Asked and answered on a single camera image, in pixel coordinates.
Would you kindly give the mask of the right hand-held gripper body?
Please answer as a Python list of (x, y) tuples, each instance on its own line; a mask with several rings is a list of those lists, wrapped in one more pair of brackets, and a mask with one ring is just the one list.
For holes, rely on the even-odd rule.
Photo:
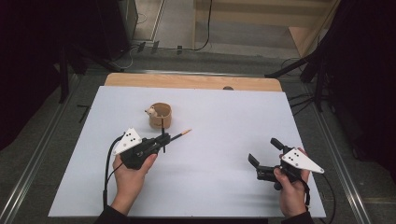
[[(288, 177), (291, 183), (302, 181), (302, 170), (319, 174), (324, 173), (324, 169), (308, 158), (301, 150), (285, 145), (276, 145), (276, 148), (282, 151), (278, 168)], [(262, 166), (258, 161), (255, 161), (255, 169), (258, 180), (274, 182), (276, 190), (282, 189), (282, 185), (276, 180), (274, 174), (275, 167)]]

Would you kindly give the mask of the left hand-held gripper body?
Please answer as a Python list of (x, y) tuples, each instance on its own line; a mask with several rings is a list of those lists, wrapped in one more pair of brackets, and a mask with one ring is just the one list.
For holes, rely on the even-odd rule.
[(148, 170), (158, 151), (154, 138), (142, 138), (134, 128), (129, 128), (113, 150), (116, 156), (114, 169), (121, 166), (132, 170)]

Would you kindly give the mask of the dark blue pencil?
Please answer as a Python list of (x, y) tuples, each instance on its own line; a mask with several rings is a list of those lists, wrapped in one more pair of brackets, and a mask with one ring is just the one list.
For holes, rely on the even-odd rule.
[(161, 146), (163, 147), (163, 153), (165, 153), (165, 144), (164, 144), (164, 141), (165, 141), (165, 128), (164, 128), (164, 117), (163, 116), (161, 116), (161, 122), (162, 122), (162, 128), (161, 128), (161, 130), (162, 130), (162, 134), (161, 134)]
[(188, 130), (186, 130), (186, 131), (183, 131), (182, 133), (179, 133), (179, 134), (173, 136), (173, 137), (170, 139), (170, 141), (172, 142), (172, 141), (178, 139), (179, 137), (181, 137), (181, 136), (183, 136), (183, 135), (189, 133), (190, 131), (191, 131), (191, 129), (188, 129)]

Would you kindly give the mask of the wooden cup with animal figure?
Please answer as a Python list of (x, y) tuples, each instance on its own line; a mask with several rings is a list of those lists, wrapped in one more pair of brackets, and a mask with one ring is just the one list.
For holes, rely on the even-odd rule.
[(145, 110), (149, 126), (153, 129), (168, 129), (172, 122), (172, 108), (166, 103), (155, 103)]

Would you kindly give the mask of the person's right hand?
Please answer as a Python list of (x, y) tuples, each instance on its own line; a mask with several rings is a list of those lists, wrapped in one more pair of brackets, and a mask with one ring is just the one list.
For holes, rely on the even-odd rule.
[(304, 203), (305, 189), (301, 181), (290, 182), (279, 168), (274, 170), (277, 181), (281, 184), (279, 204), (280, 210), (285, 217), (296, 217), (307, 211)]

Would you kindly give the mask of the person's left hand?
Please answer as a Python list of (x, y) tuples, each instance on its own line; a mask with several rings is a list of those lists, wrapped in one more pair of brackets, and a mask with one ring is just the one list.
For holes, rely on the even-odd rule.
[(127, 168), (120, 155), (115, 157), (113, 168), (117, 183), (116, 198), (134, 201), (141, 189), (143, 188), (146, 174), (157, 159), (156, 154), (149, 155), (144, 161), (142, 167), (138, 170)]

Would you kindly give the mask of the white table sheet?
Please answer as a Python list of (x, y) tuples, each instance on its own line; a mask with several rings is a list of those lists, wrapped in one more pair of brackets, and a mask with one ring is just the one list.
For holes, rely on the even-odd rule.
[(279, 163), (278, 139), (302, 143), (289, 102), (281, 91), (100, 88), (86, 119), (49, 213), (52, 217), (96, 217), (102, 193), (115, 195), (104, 180), (112, 142), (133, 127), (142, 137), (159, 131), (145, 110), (172, 107), (169, 133), (191, 131), (170, 143), (149, 170), (134, 203), (133, 217), (278, 217), (273, 183), (260, 181), (248, 162)]

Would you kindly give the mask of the black metal stand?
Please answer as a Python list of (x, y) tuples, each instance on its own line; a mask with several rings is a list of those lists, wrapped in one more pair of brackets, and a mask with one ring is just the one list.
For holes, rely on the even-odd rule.
[(68, 65), (78, 73), (84, 74), (88, 67), (84, 63), (83, 59), (89, 58), (95, 63), (101, 65), (105, 69), (110, 72), (123, 72), (123, 69), (117, 68), (115, 65), (110, 65), (104, 59), (101, 59), (99, 56), (93, 54), (87, 49), (77, 45), (77, 44), (67, 44), (62, 43), (59, 45), (59, 74), (60, 74), (60, 87), (61, 87), (61, 97), (60, 104), (63, 104), (66, 101), (66, 98), (69, 95), (69, 76), (68, 76)]
[(316, 78), (316, 87), (314, 91), (314, 95), (311, 97), (311, 102), (314, 103), (316, 109), (319, 112), (322, 112), (321, 102), (324, 98), (323, 90), (325, 87), (325, 76), (326, 76), (326, 58), (322, 56), (315, 56), (313, 53), (305, 56), (295, 63), (287, 65), (286, 67), (282, 67), (280, 70), (265, 75), (266, 78), (279, 78), (283, 75), (286, 75), (288, 72), (300, 68), (304, 65), (304, 70), (300, 74), (300, 80), (303, 83), (308, 83)]

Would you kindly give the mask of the black curtain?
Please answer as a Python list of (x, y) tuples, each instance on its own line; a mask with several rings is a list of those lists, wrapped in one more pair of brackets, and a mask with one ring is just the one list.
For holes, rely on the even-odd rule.
[(341, 0), (317, 50), (349, 143), (396, 183), (396, 0)]
[(0, 0), (0, 150), (60, 87), (59, 45), (107, 63), (129, 48), (121, 0)]

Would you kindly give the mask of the light wooden board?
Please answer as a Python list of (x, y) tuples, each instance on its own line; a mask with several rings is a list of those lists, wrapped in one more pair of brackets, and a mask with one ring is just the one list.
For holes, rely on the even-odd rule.
[(330, 28), (341, 0), (308, 0), (308, 15), (289, 28), (291, 37), (301, 57), (307, 56), (317, 46), (317, 41)]

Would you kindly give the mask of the metal floor rail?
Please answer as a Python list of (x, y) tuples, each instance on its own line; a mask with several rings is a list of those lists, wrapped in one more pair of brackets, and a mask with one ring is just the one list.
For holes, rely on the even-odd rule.
[(0, 224), (12, 224), (15, 216), (17, 215), (20, 206), (31, 187), (33, 180), (38, 172), (41, 163), (44, 160), (45, 154), (47, 153), (48, 146), (52, 136), (54, 135), (58, 124), (67, 108), (67, 105), (78, 87), (81, 80), (81, 75), (74, 74), (69, 79), (69, 94), (66, 96), (64, 101), (56, 107), (54, 115), (52, 116), (49, 124), (47, 125), (43, 135), (41, 136), (38, 145), (35, 147), (35, 151), (27, 163), (21, 177), (10, 196), (7, 199), (5, 208), (0, 214)]
[(325, 169), (323, 175), (315, 175), (315, 180), (329, 213), (327, 221), (332, 224), (373, 224), (343, 157), (342, 145), (332, 134), (332, 119), (326, 119), (325, 110), (319, 112), (314, 103), (306, 104), (297, 119), (308, 154)]

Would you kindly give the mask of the black floor bracket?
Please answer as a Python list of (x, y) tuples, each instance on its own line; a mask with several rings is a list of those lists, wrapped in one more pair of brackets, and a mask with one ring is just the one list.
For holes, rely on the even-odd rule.
[(87, 118), (88, 113), (91, 109), (91, 106), (90, 105), (77, 105), (77, 107), (81, 108), (83, 110), (83, 113), (78, 121), (78, 123), (82, 123), (85, 120), (85, 118)]

